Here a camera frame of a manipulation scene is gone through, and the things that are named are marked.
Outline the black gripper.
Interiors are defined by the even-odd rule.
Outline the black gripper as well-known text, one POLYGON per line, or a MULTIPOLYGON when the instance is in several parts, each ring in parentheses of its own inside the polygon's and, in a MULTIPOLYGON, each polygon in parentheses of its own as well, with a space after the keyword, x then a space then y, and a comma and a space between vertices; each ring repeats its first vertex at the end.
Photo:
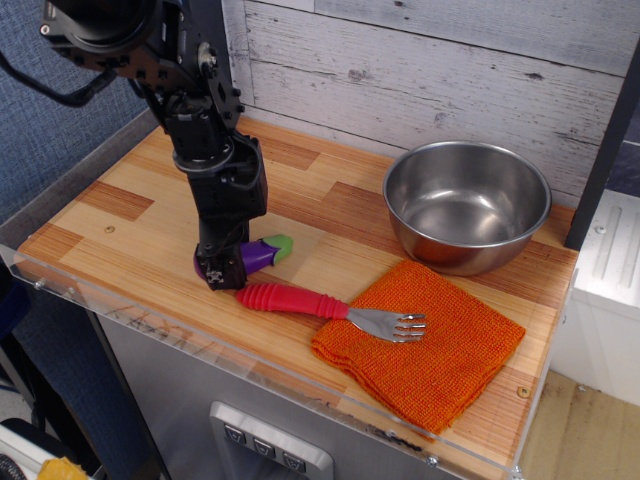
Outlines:
POLYGON ((268 186, 259 141, 233 133, 221 154, 185 164, 199 218, 194 269, 214 291, 247 282, 241 250, 249 222, 266 214, 268 186))

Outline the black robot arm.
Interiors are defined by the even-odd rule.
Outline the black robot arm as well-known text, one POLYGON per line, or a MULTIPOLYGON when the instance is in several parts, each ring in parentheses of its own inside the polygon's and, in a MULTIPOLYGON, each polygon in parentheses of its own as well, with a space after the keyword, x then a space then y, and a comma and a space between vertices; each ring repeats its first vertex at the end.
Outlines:
POLYGON ((17 81, 69 107, 86 105, 116 77, 143 98, 169 135, 199 217, 194 264, 213 290, 245 286, 242 246, 265 215, 268 186, 257 139, 240 133, 241 92, 230 73, 221 4, 182 1, 46 1, 42 37, 60 56, 98 75, 62 94, 16 70, 17 81))

